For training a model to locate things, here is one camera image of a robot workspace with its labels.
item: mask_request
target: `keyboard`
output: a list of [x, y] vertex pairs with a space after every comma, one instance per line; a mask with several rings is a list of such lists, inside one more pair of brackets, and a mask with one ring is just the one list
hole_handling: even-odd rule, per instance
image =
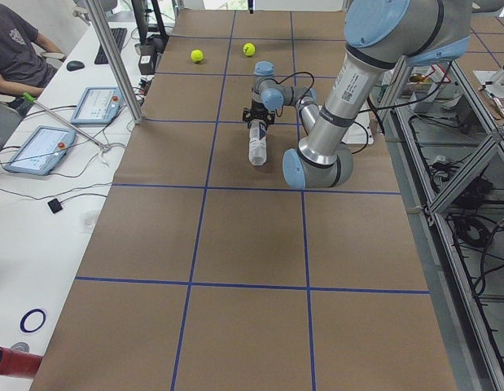
[[[114, 41], [116, 41], [116, 46], [118, 46], [118, 50], [121, 51], [123, 48], [123, 42], [125, 42], [125, 36], [127, 35], [127, 29], [125, 27], [116, 27], [114, 29], [111, 29], [112, 36], [114, 37]], [[105, 54], [105, 51], [99, 46], [98, 49], [98, 54], [96, 55], [96, 58], [94, 59], [94, 63], [96, 65], [99, 64], [108, 64], [108, 59], [107, 55]]]

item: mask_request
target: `sticker label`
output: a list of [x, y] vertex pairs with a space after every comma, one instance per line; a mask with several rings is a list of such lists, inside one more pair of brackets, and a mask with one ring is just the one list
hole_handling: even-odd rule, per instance
[[340, 81], [337, 83], [336, 90], [340, 98], [349, 104], [354, 104], [362, 89], [369, 81], [369, 75], [359, 71], [341, 72]]
[[340, 70], [339, 76], [337, 76], [335, 79], [335, 84], [333, 85], [333, 90], [339, 86], [339, 84], [342, 81], [342, 78], [344, 77], [344, 74], [346, 73], [347, 70], [348, 70], [348, 66], [344, 62], [344, 65], [342, 65], [342, 69]]

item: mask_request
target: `gray t-shirt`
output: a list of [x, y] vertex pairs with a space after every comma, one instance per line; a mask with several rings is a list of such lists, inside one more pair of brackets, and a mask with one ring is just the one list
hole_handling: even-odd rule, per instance
[[7, 81], [45, 87], [56, 68], [38, 56], [31, 42], [38, 30], [0, 4], [0, 74]]

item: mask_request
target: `man's arm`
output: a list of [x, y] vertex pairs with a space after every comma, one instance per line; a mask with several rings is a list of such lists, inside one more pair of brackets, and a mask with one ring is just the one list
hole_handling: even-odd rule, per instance
[[34, 41], [38, 46], [40, 46], [44, 51], [48, 53], [61, 53], [64, 55], [62, 50], [56, 46], [54, 42], [52, 42], [48, 37], [45, 35], [38, 33], [37, 39]]
[[7, 81], [0, 74], [0, 92], [2, 94], [15, 96], [21, 96], [24, 92], [28, 92], [32, 96], [36, 97], [43, 92], [43, 88], [29, 86], [27, 84], [18, 83], [16, 81]]

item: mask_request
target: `tablet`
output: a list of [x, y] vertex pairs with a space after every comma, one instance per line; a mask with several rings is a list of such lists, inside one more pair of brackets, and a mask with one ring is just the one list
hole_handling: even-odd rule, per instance
[[4, 169], [12, 173], [47, 175], [65, 156], [75, 137], [73, 129], [38, 126]]
[[123, 95], [117, 87], [88, 87], [71, 117], [73, 125], [108, 125], [118, 115]]

